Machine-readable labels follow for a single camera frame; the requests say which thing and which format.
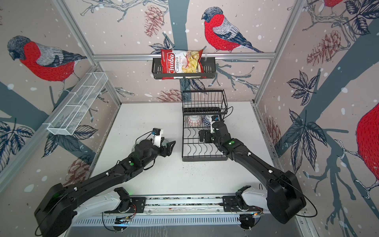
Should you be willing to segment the blue geometric patterned bowl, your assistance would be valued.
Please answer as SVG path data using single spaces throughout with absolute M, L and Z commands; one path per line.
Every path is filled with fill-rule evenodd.
M 191 115 L 187 116 L 187 125 L 188 127 L 200 127 L 202 125 L 202 116 L 200 115 Z

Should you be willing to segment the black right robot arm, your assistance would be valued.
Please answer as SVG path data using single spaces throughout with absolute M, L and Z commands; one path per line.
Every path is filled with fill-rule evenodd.
M 232 138 L 223 121 L 214 122 L 210 130 L 200 130 L 199 141 L 214 144 L 223 155 L 242 165 L 263 184 L 267 190 L 268 210 L 278 222 L 286 224 L 306 207 L 295 174 L 264 162 L 240 140 Z

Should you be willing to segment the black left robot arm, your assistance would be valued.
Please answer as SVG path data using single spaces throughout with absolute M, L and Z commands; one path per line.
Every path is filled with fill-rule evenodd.
M 122 184 L 136 177 L 150 162 L 155 162 L 158 156 L 166 157 L 172 154 L 176 142 L 168 142 L 165 146 L 156 146 L 151 140 L 142 140 L 135 145 L 134 152 L 109 170 L 88 180 L 63 186 L 58 183 L 52 186 L 34 212 L 38 223 L 37 231 L 42 237 L 58 237 L 72 224 L 79 213 L 76 209 L 97 194 Z

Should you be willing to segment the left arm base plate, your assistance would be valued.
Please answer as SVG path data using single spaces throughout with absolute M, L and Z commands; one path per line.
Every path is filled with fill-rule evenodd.
M 143 213 L 146 205 L 146 197 L 131 197 L 129 201 L 121 201 L 121 203 L 112 211 L 106 211 L 106 214 L 138 214 Z

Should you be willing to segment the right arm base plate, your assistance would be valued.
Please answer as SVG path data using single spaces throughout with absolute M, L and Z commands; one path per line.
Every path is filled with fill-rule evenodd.
M 257 206 L 248 206 L 240 197 L 223 196 L 221 206 L 224 212 L 263 212 L 263 209 Z

